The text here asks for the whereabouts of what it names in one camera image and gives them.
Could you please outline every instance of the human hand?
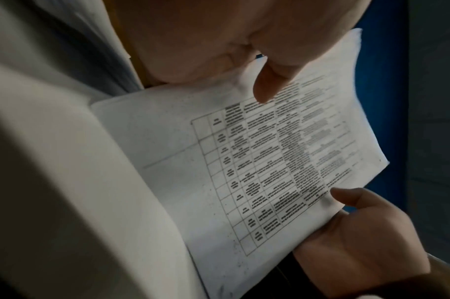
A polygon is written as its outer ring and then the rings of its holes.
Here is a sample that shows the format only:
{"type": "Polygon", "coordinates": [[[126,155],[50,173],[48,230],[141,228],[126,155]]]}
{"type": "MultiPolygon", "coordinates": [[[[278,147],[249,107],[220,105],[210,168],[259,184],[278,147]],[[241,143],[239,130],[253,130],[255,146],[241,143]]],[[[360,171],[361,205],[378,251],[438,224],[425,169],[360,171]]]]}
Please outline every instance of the human hand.
{"type": "Polygon", "coordinates": [[[428,256],[403,211],[366,189],[333,188],[331,194],[358,210],[340,211],[294,250],[324,295],[350,295],[430,273],[428,256]]]}
{"type": "Polygon", "coordinates": [[[184,83],[268,56],[254,84],[271,99],[342,38],[371,0],[113,0],[152,81],[184,83]]]}

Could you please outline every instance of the brown sleeve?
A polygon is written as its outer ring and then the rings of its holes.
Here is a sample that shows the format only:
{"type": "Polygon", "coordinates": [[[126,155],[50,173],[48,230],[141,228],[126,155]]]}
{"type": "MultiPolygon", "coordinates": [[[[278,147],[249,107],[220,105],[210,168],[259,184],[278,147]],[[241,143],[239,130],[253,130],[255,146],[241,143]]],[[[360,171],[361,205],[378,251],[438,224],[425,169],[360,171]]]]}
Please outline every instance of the brown sleeve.
{"type": "Polygon", "coordinates": [[[383,299],[450,299],[450,289],[433,275],[427,274],[389,283],[340,299],[354,299],[363,295],[375,295],[383,299]]]}

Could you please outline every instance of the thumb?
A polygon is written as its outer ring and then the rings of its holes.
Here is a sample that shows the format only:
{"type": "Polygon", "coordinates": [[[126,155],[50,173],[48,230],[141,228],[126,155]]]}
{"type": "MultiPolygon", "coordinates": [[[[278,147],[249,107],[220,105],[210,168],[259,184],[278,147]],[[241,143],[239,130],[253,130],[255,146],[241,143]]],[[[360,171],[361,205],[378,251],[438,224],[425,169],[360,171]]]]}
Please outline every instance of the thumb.
{"type": "Polygon", "coordinates": [[[337,201],[346,205],[363,209],[372,206],[392,206],[390,202],[364,188],[340,189],[332,188],[330,194],[337,201]]]}
{"type": "Polygon", "coordinates": [[[258,102],[266,103],[286,86],[303,67],[283,66],[268,59],[254,82],[254,97],[258,102]]]}

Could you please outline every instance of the table grid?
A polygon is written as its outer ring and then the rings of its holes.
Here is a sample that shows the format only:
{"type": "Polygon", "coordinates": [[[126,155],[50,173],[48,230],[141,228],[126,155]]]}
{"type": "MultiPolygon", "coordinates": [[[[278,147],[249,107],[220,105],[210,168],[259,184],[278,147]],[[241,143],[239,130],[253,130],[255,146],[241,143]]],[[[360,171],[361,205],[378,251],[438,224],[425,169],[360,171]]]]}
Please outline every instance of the table grid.
{"type": "Polygon", "coordinates": [[[216,194],[246,255],[362,160],[322,76],[192,121],[216,194]]]}

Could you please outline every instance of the sheet of paper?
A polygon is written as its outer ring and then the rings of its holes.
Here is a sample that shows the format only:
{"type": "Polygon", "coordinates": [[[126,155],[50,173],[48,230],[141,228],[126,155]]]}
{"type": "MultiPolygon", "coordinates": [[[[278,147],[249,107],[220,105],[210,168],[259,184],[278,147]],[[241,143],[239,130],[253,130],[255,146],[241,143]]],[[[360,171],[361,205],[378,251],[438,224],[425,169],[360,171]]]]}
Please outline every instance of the sheet of paper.
{"type": "Polygon", "coordinates": [[[265,105],[252,94],[262,58],[92,106],[177,224],[210,298],[244,295],[342,208],[329,188],[362,187],[387,166],[354,90],[360,34],[265,105]]]}

